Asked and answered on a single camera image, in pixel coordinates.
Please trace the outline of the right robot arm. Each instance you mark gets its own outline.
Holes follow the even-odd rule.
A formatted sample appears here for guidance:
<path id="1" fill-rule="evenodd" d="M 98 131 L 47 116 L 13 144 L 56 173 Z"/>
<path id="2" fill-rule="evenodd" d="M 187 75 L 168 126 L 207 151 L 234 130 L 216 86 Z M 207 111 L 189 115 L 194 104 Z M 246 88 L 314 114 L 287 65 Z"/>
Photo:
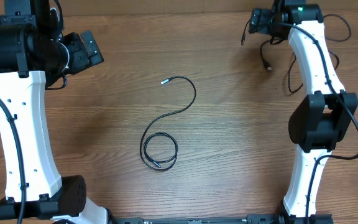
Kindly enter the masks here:
<path id="1" fill-rule="evenodd" d="M 269 44 L 288 41 L 299 65 L 305 97 L 290 116 L 288 132 L 295 145 L 291 181 L 280 213 L 248 215 L 247 223 L 332 223 L 331 215 L 316 213 L 316 196 L 328 159 L 343 140 L 358 98 L 348 93 L 336 75 L 326 45 L 325 16 L 317 4 L 275 1 L 272 8 L 255 8 L 244 30 L 267 34 Z"/>

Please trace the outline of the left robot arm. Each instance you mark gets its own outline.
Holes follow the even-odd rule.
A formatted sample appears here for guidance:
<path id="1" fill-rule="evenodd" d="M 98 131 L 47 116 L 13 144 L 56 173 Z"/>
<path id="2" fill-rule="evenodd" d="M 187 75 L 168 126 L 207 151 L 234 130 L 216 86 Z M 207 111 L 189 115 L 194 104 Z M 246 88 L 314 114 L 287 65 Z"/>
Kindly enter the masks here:
<path id="1" fill-rule="evenodd" d="M 90 31 L 63 34 L 59 4 L 6 1 L 0 15 L 0 135 L 6 163 L 0 220 L 114 221 L 91 201 L 81 175 L 63 177 L 53 158 L 45 92 L 103 62 Z"/>

